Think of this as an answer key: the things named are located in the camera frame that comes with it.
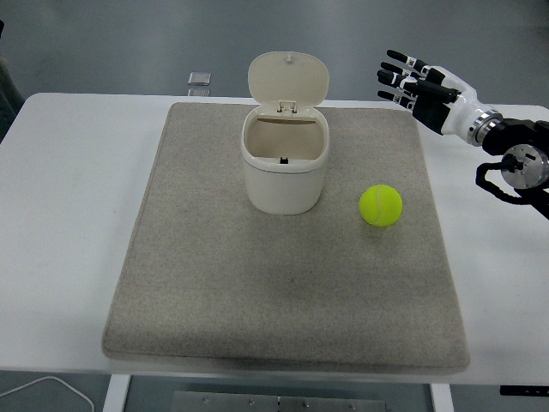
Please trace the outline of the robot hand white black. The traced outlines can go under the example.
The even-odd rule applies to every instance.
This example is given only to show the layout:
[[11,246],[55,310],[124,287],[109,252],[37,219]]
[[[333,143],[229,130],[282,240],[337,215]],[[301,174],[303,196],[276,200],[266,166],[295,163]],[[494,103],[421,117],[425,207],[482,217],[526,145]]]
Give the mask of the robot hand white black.
[[431,65],[399,51],[388,50],[393,63],[381,63],[379,83],[391,88],[378,96],[409,110],[429,130],[444,136],[456,135],[480,146],[480,126],[495,111],[478,100],[476,90],[441,66]]

